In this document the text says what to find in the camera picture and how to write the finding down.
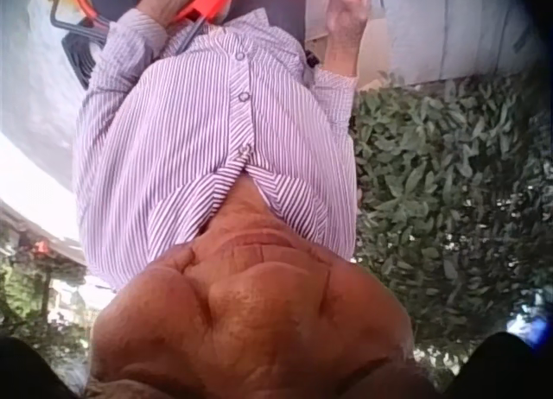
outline shirt cuff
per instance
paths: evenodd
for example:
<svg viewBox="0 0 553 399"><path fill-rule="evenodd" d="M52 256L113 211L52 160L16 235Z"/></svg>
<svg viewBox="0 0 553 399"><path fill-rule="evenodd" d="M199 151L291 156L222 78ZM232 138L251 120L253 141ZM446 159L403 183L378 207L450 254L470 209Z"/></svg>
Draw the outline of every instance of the shirt cuff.
<svg viewBox="0 0 553 399"><path fill-rule="evenodd" d="M118 24L134 30L144 40L154 52L154 58L157 58L167 42L167 31L154 19L141 12L138 9L131 9L122 15Z"/></svg>
<svg viewBox="0 0 553 399"><path fill-rule="evenodd" d="M328 86L336 90L345 90L345 91L355 91L357 87L358 78L357 77L344 77L337 73L331 73L326 69L322 69L321 66L318 66L315 69L315 85L317 86Z"/></svg>

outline green bush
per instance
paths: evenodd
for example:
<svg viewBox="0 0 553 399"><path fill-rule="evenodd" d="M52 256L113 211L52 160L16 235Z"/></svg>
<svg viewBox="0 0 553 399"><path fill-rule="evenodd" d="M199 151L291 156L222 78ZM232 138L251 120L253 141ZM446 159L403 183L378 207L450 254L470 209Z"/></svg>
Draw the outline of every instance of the green bush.
<svg viewBox="0 0 553 399"><path fill-rule="evenodd" d="M356 258L425 349L466 355L553 282L553 170L541 79L359 95Z"/></svg>

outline man's right hand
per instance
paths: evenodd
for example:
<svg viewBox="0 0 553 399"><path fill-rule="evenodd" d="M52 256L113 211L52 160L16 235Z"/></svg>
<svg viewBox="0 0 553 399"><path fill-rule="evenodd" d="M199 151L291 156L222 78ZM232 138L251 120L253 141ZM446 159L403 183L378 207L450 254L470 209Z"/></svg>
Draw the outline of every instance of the man's right hand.
<svg viewBox="0 0 553 399"><path fill-rule="evenodd" d="M175 16L193 0L141 0L137 9L166 28Z"/></svg>

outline metal frame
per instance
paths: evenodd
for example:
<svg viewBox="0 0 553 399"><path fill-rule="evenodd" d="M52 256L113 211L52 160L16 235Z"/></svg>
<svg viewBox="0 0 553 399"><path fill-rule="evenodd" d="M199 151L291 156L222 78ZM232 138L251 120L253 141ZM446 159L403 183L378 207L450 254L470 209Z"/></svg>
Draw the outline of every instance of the metal frame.
<svg viewBox="0 0 553 399"><path fill-rule="evenodd" d="M73 32L77 35L82 35L84 37L87 37L93 41L98 41L101 43L105 43L105 38L107 34L105 32L102 32L101 30L95 29L95 28L85 28L83 26L74 25L72 23L63 22L56 18L56 13L58 11L58 6L60 5L60 0L54 0L52 3L52 10L50 10L50 22L52 23L52 26L55 26L59 29L64 29L69 32ZM101 25L108 26L108 22L98 17L96 19L96 22L100 23Z"/></svg>

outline button-up shirt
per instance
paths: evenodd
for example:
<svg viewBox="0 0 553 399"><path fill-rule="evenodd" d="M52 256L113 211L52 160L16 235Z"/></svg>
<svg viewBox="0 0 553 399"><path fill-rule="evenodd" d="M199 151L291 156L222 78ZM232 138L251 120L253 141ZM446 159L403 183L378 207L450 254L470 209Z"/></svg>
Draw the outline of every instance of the button-up shirt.
<svg viewBox="0 0 553 399"><path fill-rule="evenodd" d="M351 258L356 80L311 71L264 9L206 25L181 52L188 30L136 9L110 26L74 150L91 271L123 287L198 236L242 173L299 235Z"/></svg>

